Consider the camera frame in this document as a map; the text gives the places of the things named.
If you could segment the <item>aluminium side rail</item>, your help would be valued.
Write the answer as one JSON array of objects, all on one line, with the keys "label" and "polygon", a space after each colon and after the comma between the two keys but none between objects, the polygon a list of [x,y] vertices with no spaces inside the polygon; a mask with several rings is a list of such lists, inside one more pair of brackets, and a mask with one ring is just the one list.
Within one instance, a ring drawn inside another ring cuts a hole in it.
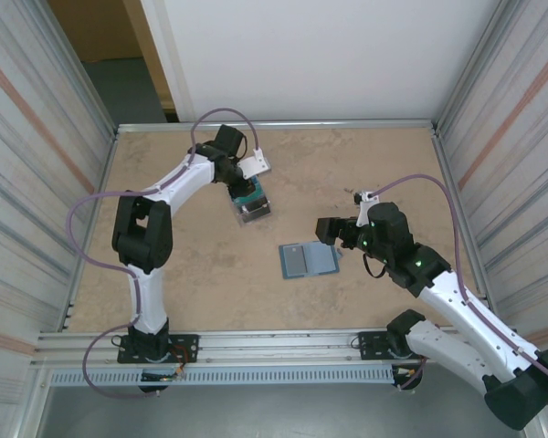
[{"label": "aluminium side rail", "polygon": [[[116,135],[113,138],[113,141],[111,143],[110,151],[106,157],[106,161],[104,163],[100,184],[99,184],[99,191],[103,191],[106,189],[110,173],[111,173],[111,167],[113,164],[115,152],[117,150],[118,146],[118,135]],[[92,241],[92,237],[95,231],[95,227],[99,218],[100,214],[100,208],[101,208],[101,199],[98,198],[97,200],[89,200],[88,203],[91,203],[90,207],[90,219],[88,224],[86,225],[86,230],[83,234],[83,238],[81,243],[79,244],[77,241],[72,239],[72,219],[68,219],[65,222],[65,231],[67,234],[68,241],[71,245],[71,247],[75,250],[76,253],[76,260],[75,265],[73,269],[73,275],[70,279],[70,283],[68,285],[68,299],[65,306],[65,310],[62,313],[62,316],[60,318],[59,323],[59,331],[65,332],[69,330],[69,323],[70,320],[74,314],[77,296],[79,294],[79,289],[82,281],[82,277],[85,270],[86,261],[85,259],[80,255],[78,248],[81,247],[83,251],[89,251],[90,250],[90,244]]]},{"label": "aluminium side rail", "polygon": [[469,260],[477,290],[487,299],[490,310],[497,315],[498,309],[496,302],[491,295],[490,281],[487,278],[487,273],[481,260],[476,238],[471,232],[469,220],[463,208],[460,189],[458,188],[458,185],[453,177],[453,172],[451,171],[449,160],[440,136],[435,132],[432,134],[432,142],[446,186],[451,193],[453,204],[455,205],[457,211],[460,235],[462,236],[463,245],[465,247],[465,252]]}]

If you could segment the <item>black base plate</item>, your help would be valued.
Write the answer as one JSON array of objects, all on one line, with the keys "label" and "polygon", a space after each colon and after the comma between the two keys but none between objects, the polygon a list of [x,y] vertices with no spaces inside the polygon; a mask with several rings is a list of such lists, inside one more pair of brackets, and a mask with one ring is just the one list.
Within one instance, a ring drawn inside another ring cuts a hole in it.
[{"label": "black base plate", "polygon": [[362,360],[419,360],[421,358],[409,348],[403,335],[387,330],[359,332],[357,345]]},{"label": "black base plate", "polygon": [[188,364],[197,361],[198,335],[171,334],[152,341],[124,335],[120,340],[117,355],[120,364]]}]

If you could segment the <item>small circuit board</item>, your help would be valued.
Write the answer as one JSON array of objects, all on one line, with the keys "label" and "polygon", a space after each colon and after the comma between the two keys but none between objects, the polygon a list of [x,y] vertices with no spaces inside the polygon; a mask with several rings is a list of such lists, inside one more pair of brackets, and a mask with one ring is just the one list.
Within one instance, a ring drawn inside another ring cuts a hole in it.
[{"label": "small circuit board", "polygon": [[182,370],[174,372],[157,372],[156,370],[143,370],[141,381],[181,381],[185,376]]}]

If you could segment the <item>teal credit card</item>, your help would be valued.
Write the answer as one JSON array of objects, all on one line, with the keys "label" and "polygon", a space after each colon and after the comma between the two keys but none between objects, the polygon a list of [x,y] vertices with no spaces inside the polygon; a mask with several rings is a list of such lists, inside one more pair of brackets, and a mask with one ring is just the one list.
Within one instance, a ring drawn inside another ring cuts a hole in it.
[{"label": "teal credit card", "polygon": [[236,204],[251,203],[251,202],[257,201],[259,198],[263,196],[264,196],[264,191],[261,186],[260,188],[256,188],[256,192],[253,195],[249,197],[246,197],[246,196],[240,197],[233,202]]}]

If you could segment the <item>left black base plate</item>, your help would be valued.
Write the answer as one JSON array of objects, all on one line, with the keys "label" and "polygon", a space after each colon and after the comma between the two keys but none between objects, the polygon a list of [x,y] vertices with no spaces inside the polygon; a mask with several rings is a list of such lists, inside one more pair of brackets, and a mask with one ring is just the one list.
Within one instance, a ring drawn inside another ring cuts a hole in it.
[{"label": "left black base plate", "polygon": [[188,364],[197,361],[198,335],[171,334],[152,341],[124,335],[120,340],[117,355],[120,364]]}]

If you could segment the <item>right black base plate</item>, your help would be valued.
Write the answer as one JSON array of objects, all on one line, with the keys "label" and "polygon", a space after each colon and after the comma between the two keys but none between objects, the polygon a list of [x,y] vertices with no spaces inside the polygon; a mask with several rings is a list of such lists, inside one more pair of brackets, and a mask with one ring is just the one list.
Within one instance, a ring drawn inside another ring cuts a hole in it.
[{"label": "right black base plate", "polygon": [[403,335],[387,330],[359,332],[357,345],[362,360],[419,360],[421,358],[409,348]]}]

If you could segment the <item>blue card wallet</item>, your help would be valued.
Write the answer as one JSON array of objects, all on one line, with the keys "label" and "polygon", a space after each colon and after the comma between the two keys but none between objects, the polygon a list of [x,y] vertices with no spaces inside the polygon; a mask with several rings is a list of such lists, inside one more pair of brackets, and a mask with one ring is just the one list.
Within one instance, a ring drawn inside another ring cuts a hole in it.
[{"label": "blue card wallet", "polygon": [[280,245],[279,258],[284,279],[336,274],[341,252],[318,241]]}]

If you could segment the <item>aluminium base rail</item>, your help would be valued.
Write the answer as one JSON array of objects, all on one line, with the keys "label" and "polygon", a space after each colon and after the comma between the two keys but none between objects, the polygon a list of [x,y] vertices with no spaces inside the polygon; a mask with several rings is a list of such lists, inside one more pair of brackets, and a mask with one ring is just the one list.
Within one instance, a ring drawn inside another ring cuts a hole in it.
[{"label": "aluminium base rail", "polygon": [[[198,341],[187,353],[194,365],[330,365],[361,359],[356,348],[359,328],[311,330],[199,331]],[[102,339],[95,333],[59,332],[38,337],[30,365],[35,368],[78,369],[88,346],[88,365],[118,367],[120,331]]]}]

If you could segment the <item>white door frame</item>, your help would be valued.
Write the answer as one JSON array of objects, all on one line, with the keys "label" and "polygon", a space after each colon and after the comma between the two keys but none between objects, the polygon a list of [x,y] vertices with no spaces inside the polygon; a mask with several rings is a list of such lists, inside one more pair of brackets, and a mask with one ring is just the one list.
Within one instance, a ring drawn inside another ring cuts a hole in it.
[{"label": "white door frame", "polygon": [[195,108],[171,26],[168,0],[141,0],[141,4],[177,116],[180,121],[193,122]]}]

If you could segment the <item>aluminium table edge rail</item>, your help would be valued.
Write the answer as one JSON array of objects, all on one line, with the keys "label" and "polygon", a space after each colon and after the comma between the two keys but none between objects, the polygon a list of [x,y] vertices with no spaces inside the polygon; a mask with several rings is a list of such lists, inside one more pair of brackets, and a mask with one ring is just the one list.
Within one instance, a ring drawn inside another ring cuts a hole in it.
[{"label": "aluminium table edge rail", "polygon": [[[252,121],[255,130],[332,130],[332,129],[433,129],[431,120],[273,120]],[[132,132],[189,132],[193,128],[188,123],[140,123],[120,124],[118,133]]]}]

